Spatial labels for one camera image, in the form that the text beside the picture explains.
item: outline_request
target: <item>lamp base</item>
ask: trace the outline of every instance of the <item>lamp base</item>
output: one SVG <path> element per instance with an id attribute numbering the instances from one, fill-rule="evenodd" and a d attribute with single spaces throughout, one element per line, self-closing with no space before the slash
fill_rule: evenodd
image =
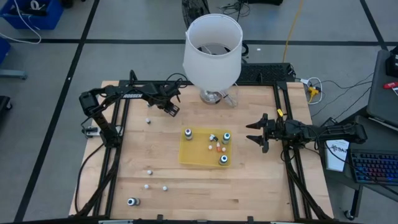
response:
<path id="1" fill-rule="evenodd" d="M 201 100 L 208 105 L 215 105 L 223 98 L 219 92 L 200 90 Z"/>

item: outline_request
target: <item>red object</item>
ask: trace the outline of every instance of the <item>red object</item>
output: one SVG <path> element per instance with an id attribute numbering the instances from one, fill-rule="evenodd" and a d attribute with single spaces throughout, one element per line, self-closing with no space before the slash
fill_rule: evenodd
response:
<path id="1" fill-rule="evenodd" d="M 384 84 L 383 88 L 390 89 L 398 86 L 398 82 L 386 83 Z"/>

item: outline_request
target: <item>gray floor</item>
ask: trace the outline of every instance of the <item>gray floor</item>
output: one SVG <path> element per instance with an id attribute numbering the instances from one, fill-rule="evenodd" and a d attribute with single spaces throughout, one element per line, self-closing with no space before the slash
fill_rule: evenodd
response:
<path id="1" fill-rule="evenodd" d="M 75 1 L 75 7 L 65 10 L 55 30 L 40 31 L 40 34 L 46 39 L 79 39 L 93 2 Z M 184 39 L 185 24 L 180 2 L 101 0 L 88 38 Z M 229 2 L 234 1 L 210 1 L 211 11 L 218 12 L 218 6 Z M 384 40 L 397 42 L 394 16 L 398 2 L 366 2 Z M 285 0 L 281 6 L 252 5 L 250 15 L 239 19 L 244 39 L 285 40 L 298 4 L 299 1 Z M 29 31 L 14 30 L 3 20 L 0 20 L 0 32 L 17 38 L 34 37 Z M 357 0 L 305 0 L 292 40 L 377 41 Z M 0 95 L 11 96 L 14 103 L 14 109 L 0 129 L 0 223 L 11 222 L 15 217 L 76 47 L 77 44 L 12 44 L 9 56 L 0 65 L 0 68 L 25 70 L 29 74 L 25 81 L 0 79 Z M 282 60 L 283 45 L 249 47 L 249 63 Z M 161 80 L 173 72 L 183 72 L 183 48 L 182 44 L 84 45 L 24 220 L 68 215 L 86 143 L 79 126 L 84 119 L 78 102 L 79 94 L 100 86 L 102 80 L 126 79 L 130 69 L 136 71 L 139 79 L 146 80 Z M 318 77 L 349 86 L 373 72 L 379 49 L 291 45 L 286 61 L 292 63 L 300 78 Z M 322 124 L 330 116 L 339 115 L 367 87 L 363 85 L 350 90 L 344 98 L 314 116 L 313 122 Z M 324 85 L 324 91 L 326 98 L 318 105 L 310 106 L 311 114 L 342 93 L 331 83 Z M 367 98 L 360 100 L 340 119 L 363 107 L 366 101 Z M 335 217 L 347 222 L 342 211 L 350 208 L 353 191 L 331 180 L 327 180 L 327 184 Z M 355 221 L 394 223 L 398 219 L 397 206 L 397 202 L 366 189 L 359 218 Z"/>

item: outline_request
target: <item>keyboard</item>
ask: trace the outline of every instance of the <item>keyboard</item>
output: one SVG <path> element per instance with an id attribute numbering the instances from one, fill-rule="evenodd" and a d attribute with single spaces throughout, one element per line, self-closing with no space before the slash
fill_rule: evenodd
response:
<path id="1" fill-rule="evenodd" d="M 398 185 L 398 152 L 372 153 L 353 150 L 350 152 L 349 158 L 355 168 L 372 179 L 376 179 L 379 183 Z M 375 184 L 369 177 L 357 170 L 351 170 L 357 183 Z"/>
<path id="2" fill-rule="evenodd" d="M 236 81 L 274 83 L 276 81 L 294 82 L 295 72 L 290 63 L 243 63 L 241 74 Z"/>

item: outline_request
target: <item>blue bin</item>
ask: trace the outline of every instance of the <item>blue bin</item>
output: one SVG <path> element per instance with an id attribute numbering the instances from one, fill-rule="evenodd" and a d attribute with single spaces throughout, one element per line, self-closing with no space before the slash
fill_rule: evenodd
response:
<path id="1" fill-rule="evenodd" d="M 10 44 L 3 38 L 0 38 L 0 64 L 6 57 L 8 51 L 10 50 Z"/>
<path id="2" fill-rule="evenodd" d="M 22 18 L 25 20 L 31 28 L 35 29 L 35 27 L 43 30 L 53 30 L 58 21 L 61 18 L 63 7 L 60 4 L 59 0 L 37 0 L 39 5 L 43 3 L 47 6 L 47 16 L 25 16 L 22 15 Z M 30 7 L 30 0 L 17 0 L 19 9 Z M 0 17 L 3 17 L 8 21 L 15 29 L 29 29 L 24 22 L 21 20 L 19 15 L 11 15 L 8 12 L 12 9 L 14 5 L 14 0 L 8 0 L 3 8 L 0 10 Z"/>

